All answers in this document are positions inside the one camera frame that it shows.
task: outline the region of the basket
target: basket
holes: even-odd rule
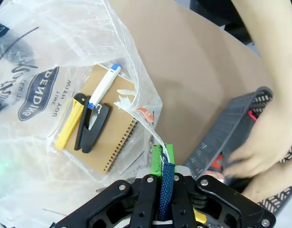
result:
[[[201,143],[196,147],[191,156],[185,162],[185,166],[191,169],[192,177],[196,180],[202,176],[211,166],[213,161],[222,153],[224,160],[240,147],[248,138],[254,125],[247,112],[252,110],[258,117],[269,101],[273,93],[267,87],[260,87],[257,91],[232,99],[222,111],[216,122],[210,128]],[[292,148],[281,162],[292,158]],[[292,186],[276,196],[270,197],[259,203],[274,215],[282,210],[292,196]],[[219,225],[208,224],[209,227],[219,228]]]

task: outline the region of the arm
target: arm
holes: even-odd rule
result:
[[[224,171],[236,177],[256,175],[243,194],[258,202],[292,185],[292,160],[277,163],[292,145],[292,4],[290,0],[232,1],[273,81],[273,100],[245,144],[229,159],[241,161]]]

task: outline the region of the plastic bag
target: plastic bag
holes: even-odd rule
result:
[[[93,65],[122,66],[135,91],[116,105],[139,124],[99,176],[52,140]],[[127,95],[134,94],[130,102]],[[137,111],[154,114],[154,122]],[[162,101],[107,0],[17,0],[0,9],[0,223],[47,228],[149,161]]]

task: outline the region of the spiral binding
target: spiral binding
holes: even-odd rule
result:
[[[136,125],[136,122],[137,122],[136,119],[133,119],[131,121],[131,124],[129,125],[128,129],[126,130],[126,133],[123,135],[123,137],[119,141],[119,144],[117,145],[116,149],[114,150],[114,153],[110,157],[109,162],[107,162],[107,164],[106,164],[106,166],[104,168],[104,172],[107,172],[110,169],[111,165],[114,163],[114,161],[117,158],[118,154],[121,152],[121,150],[123,149],[124,145],[126,144],[128,139],[132,135],[132,132],[133,132],[133,129],[134,129],[135,125]]]

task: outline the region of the black stapler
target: black stapler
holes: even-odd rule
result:
[[[84,111],[79,123],[74,150],[82,149],[83,153],[90,153],[96,143],[105,122],[108,119],[110,108],[105,104],[99,104],[93,111],[88,108],[90,96],[84,101]]]

